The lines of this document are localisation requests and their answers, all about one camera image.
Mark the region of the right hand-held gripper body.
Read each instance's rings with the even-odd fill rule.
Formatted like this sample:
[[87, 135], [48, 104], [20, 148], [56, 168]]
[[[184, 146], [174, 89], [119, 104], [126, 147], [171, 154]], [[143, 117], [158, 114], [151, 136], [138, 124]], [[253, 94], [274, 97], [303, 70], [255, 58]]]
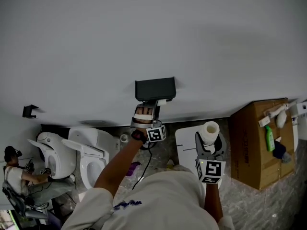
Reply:
[[226, 161], [223, 154], [203, 152], [196, 156], [196, 177], [203, 184], [219, 184], [221, 181]]

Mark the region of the person's left hand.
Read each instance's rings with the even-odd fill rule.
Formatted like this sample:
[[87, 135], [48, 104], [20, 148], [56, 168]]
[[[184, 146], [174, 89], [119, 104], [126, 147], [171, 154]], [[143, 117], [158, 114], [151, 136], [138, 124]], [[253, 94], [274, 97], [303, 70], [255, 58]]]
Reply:
[[[152, 115], [153, 113], [153, 109], [152, 108], [148, 108], [148, 107], [138, 107], [136, 110], [136, 114], [138, 115]], [[135, 119], [137, 123], [141, 123], [141, 124], [149, 124], [152, 122], [151, 119], [149, 120], [142, 120], [142, 119]]]

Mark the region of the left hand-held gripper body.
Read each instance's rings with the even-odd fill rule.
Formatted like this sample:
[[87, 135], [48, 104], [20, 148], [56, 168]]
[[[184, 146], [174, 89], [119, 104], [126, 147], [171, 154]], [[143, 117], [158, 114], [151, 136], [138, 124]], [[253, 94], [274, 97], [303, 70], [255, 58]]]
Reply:
[[[136, 110], [134, 115], [132, 116], [131, 128], [138, 128], [142, 131], [146, 131], [147, 133], [147, 140], [150, 143], [156, 143], [165, 140], [166, 138], [166, 130], [165, 126], [159, 120], [160, 114], [160, 107], [166, 104], [166, 100], [151, 100], [143, 102], [137, 105], [136, 110], [138, 107], [148, 107], [153, 109], [152, 115], [138, 115], [136, 114]], [[152, 122], [149, 124], [141, 124], [137, 123], [135, 119], [142, 119], [142, 120], [149, 120], [151, 119]]]

